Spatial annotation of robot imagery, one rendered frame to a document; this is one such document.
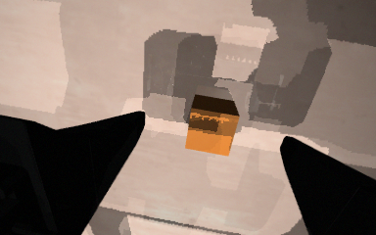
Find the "brown block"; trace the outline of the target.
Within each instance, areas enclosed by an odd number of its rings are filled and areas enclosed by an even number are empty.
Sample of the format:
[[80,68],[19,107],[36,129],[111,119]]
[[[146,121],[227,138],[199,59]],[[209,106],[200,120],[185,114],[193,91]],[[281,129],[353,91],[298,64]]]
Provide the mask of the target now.
[[229,156],[239,117],[234,101],[195,94],[185,149]]

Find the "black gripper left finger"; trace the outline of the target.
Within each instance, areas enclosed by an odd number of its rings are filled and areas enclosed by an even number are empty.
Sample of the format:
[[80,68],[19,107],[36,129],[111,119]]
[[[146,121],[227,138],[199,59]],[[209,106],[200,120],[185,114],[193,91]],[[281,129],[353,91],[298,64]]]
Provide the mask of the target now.
[[145,115],[57,130],[0,115],[0,162],[28,171],[48,230],[82,235],[135,148]]

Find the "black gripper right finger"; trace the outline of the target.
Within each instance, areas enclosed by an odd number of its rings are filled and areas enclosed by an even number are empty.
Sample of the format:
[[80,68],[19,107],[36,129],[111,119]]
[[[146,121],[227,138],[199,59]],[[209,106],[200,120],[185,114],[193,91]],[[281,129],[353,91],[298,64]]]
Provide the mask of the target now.
[[308,235],[376,235],[376,179],[294,137],[280,154]]

